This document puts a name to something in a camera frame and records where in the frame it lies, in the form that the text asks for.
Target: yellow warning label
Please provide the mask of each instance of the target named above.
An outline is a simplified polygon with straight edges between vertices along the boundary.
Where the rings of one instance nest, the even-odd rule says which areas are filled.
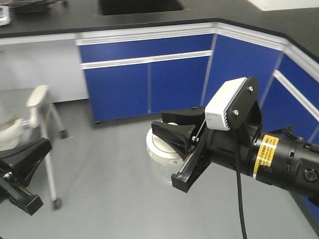
[[[278,142],[279,142],[279,138],[276,138],[270,135],[264,136],[257,154],[256,162],[255,162],[254,173],[253,173],[254,178],[256,178],[256,174],[260,165],[265,165],[267,167],[270,167],[273,161],[273,157],[274,157]]]

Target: sink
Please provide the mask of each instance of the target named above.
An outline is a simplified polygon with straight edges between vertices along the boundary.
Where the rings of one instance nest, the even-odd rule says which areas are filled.
[[[102,15],[122,15],[184,8],[178,0],[99,0],[99,9]]]

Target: clear plastic container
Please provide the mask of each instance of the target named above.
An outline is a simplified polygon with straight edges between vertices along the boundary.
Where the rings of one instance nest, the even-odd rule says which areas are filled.
[[[171,185],[171,175],[180,169],[182,158],[165,141],[154,135],[152,129],[147,134],[146,143],[153,176],[160,182]]]

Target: black countertop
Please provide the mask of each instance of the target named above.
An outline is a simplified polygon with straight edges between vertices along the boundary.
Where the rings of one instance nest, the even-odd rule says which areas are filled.
[[[0,38],[199,22],[224,22],[287,38],[319,62],[319,8],[260,11],[247,0],[179,0],[182,11],[103,16],[97,0],[58,3],[49,12],[11,15]]]

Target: white jar lid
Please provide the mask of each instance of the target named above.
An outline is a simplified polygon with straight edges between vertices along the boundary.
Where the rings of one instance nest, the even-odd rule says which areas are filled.
[[[164,140],[153,134],[152,129],[146,136],[147,150],[150,157],[156,162],[167,166],[179,166],[182,158]]]

